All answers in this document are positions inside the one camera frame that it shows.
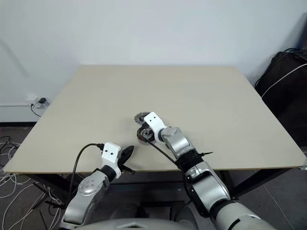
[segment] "beige table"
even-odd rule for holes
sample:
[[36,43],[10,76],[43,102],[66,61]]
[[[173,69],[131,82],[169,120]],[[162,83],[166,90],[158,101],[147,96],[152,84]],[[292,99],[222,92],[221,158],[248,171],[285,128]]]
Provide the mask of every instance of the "beige table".
[[[306,157],[259,95],[232,67],[83,66],[63,88],[6,165],[6,172],[69,173],[88,143],[134,145],[127,166],[176,167],[136,138],[134,116],[155,111],[180,127],[217,170],[293,168]],[[77,171],[102,165],[88,148]]]

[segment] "gray floor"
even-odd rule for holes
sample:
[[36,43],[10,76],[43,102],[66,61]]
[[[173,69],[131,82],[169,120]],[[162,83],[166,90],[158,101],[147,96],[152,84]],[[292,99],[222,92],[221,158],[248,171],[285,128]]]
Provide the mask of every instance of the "gray floor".
[[[29,133],[31,128],[21,128],[21,127],[11,127],[11,128],[0,128],[0,136],[9,135],[12,137],[13,142],[22,142],[26,135]],[[6,162],[6,157],[1,157],[1,164]],[[252,175],[254,171],[231,171],[232,178],[235,184],[243,181]],[[180,180],[180,174],[176,172],[166,172],[166,173],[140,173],[133,176],[124,175],[120,178],[122,181],[127,180],[150,180],[153,178],[161,177],[164,179],[174,179]],[[25,176],[19,176],[18,181],[25,181]],[[0,205],[0,221],[3,220],[3,214],[12,201],[12,199],[17,195],[21,189],[26,187],[31,182],[24,185],[17,185],[15,193],[8,197],[1,199]],[[9,194],[13,189],[14,184],[8,182],[0,187],[0,196],[5,196]],[[37,199],[41,192],[31,186],[26,189],[12,204],[11,208],[8,210],[4,229],[8,229],[17,220],[22,218],[31,204]],[[122,204],[126,203],[137,203],[141,201],[167,201],[167,200],[185,200],[188,198],[184,191],[165,191],[165,190],[153,190],[149,193],[143,192],[117,192],[108,193],[102,202],[99,204],[95,215],[93,217],[93,222],[106,220],[112,214],[112,212]],[[287,173],[275,178],[274,180],[268,182],[264,186],[260,186],[257,189],[243,195],[240,197],[239,202],[246,205],[253,212],[259,215],[264,220],[268,221],[276,229],[279,230],[290,230],[291,227],[287,223],[282,212],[292,225],[295,230],[305,230],[307,229],[307,172],[300,171],[298,169],[292,169]],[[42,230],[45,229],[44,223],[40,217],[39,210],[41,210],[44,220],[49,227],[53,219],[52,216],[48,214],[48,206],[42,204],[39,208],[35,209],[24,222],[24,229],[32,230]],[[199,228],[201,230],[213,230],[214,226],[210,220],[202,218],[198,215],[193,204],[190,205],[193,210],[196,220],[198,222]],[[148,208],[147,213],[150,213],[152,218],[168,219],[169,208]],[[16,225],[13,229],[19,229],[20,225]]]

